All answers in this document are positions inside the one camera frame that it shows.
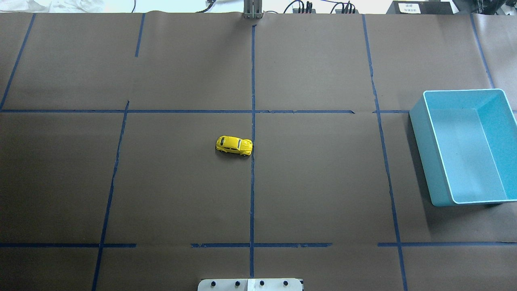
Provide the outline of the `yellow beetle toy car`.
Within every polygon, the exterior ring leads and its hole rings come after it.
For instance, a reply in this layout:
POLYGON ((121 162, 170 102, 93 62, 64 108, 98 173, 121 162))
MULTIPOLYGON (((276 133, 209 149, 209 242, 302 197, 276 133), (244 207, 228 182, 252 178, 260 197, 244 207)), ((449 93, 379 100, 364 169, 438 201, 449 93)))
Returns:
POLYGON ((251 156, 253 152, 253 142, 249 139, 223 135, 217 139, 215 149, 223 153, 251 156))

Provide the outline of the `black power box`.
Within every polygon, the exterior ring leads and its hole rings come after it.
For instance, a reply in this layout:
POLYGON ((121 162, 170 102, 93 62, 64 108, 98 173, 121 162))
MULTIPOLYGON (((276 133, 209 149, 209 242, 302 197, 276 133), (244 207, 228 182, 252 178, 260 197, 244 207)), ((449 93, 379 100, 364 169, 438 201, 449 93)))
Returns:
POLYGON ((386 11, 387 15, 453 15, 450 2, 393 0, 386 11))

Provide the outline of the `light blue plastic bin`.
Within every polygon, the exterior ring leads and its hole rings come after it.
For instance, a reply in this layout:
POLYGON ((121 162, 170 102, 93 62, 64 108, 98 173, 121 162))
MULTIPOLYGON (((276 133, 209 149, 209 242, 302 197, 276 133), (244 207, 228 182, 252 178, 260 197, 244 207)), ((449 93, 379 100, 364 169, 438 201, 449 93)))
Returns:
POLYGON ((517 200, 517 127, 503 90, 425 91, 409 115, 434 206, 517 200))

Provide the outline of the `crumpled white plastic bag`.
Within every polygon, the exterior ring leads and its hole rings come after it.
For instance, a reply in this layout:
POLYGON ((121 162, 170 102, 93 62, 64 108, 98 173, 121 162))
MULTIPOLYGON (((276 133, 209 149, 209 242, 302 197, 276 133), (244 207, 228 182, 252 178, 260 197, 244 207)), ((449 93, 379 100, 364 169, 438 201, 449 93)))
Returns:
POLYGON ((32 13, 102 13, 104 0, 28 0, 24 12, 32 13))

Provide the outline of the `aluminium frame post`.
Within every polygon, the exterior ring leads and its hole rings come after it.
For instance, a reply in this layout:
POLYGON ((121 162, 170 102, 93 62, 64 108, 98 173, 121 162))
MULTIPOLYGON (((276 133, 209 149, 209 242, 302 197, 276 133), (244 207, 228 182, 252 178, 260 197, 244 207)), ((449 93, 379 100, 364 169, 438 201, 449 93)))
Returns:
POLYGON ((261 19, 263 17, 262 0, 244 0, 243 17, 245 19, 261 19))

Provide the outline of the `white pedestal column base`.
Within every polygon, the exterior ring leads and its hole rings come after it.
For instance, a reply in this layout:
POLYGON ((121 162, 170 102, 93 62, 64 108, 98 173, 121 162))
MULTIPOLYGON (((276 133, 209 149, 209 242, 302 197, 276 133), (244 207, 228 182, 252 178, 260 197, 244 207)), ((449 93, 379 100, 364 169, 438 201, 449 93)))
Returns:
POLYGON ((298 278, 215 278, 204 279, 198 291, 303 291, 298 278))

